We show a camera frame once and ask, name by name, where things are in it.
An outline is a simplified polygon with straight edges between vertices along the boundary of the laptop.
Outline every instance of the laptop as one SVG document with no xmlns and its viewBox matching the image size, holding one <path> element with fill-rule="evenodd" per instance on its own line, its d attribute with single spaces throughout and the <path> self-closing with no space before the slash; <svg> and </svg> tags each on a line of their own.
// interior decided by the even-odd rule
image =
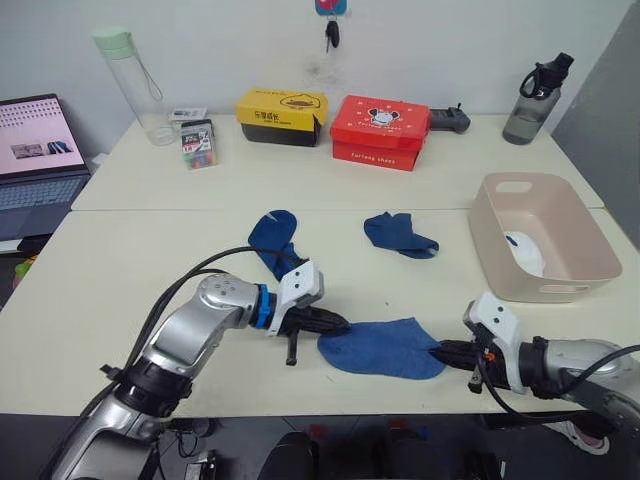
<svg viewBox="0 0 640 480">
<path fill-rule="evenodd" d="M 0 101 L 0 240 L 53 233 L 88 180 L 55 94 Z"/>
</svg>

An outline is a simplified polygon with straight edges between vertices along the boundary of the black bottle cap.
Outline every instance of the black bottle cap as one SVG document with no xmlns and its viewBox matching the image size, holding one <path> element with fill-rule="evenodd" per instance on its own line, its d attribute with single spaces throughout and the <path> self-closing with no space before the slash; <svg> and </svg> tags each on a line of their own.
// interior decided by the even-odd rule
<svg viewBox="0 0 640 480">
<path fill-rule="evenodd" d="M 567 75 L 569 67 L 573 63 L 573 57 L 566 53 L 560 53 L 553 62 L 540 64 L 536 63 L 539 75 L 539 86 L 548 89 L 558 88 Z"/>
</svg>

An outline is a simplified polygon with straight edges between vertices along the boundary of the red box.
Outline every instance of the red box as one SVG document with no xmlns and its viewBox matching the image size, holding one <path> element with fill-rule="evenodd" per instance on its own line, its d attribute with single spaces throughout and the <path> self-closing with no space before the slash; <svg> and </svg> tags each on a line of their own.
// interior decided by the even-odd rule
<svg viewBox="0 0 640 480">
<path fill-rule="evenodd" d="M 410 171 L 430 125 L 425 105 L 347 95 L 331 125 L 333 157 Z"/>
</svg>

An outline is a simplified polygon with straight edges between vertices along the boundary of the black device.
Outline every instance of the black device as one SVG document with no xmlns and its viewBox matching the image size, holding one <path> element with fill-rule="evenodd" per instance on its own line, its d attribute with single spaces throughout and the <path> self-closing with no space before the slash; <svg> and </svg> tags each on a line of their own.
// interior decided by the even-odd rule
<svg viewBox="0 0 640 480">
<path fill-rule="evenodd" d="M 431 109 L 431 130 L 450 130 L 456 133 L 464 133 L 471 125 L 471 120 L 460 108 L 449 107 L 445 109 Z"/>
<path fill-rule="evenodd" d="M 184 480 L 215 480 L 217 470 L 216 452 L 209 450 L 203 452 L 196 462 L 187 465 Z"/>
<path fill-rule="evenodd" d="M 333 48 L 338 48 L 340 44 L 340 27 L 338 27 L 338 22 L 329 20 L 324 34 L 327 37 L 327 53 L 329 53 L 329 43 L 331 43 Z"/>
</svg>

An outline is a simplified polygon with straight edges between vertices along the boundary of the white wall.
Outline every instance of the white wall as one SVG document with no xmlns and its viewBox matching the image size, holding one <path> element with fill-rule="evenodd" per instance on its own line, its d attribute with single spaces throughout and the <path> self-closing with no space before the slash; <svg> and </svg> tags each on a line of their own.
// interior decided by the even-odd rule
<svg viewBox="0 0 640 480">
<path fill-rule="evenodd" d="M 535 61 L 576 58 L 555 127 L 631 0 L 351 0 L 325 54 L 313 0 L 0 0 L 0 98 L 58 93 L 85 154 L 133 115 L 90 32 L 134 35 L 168 103 L 232 112 L 251 86 L 347 93 L 468 113 L 510 111 Z"/>
</svg>

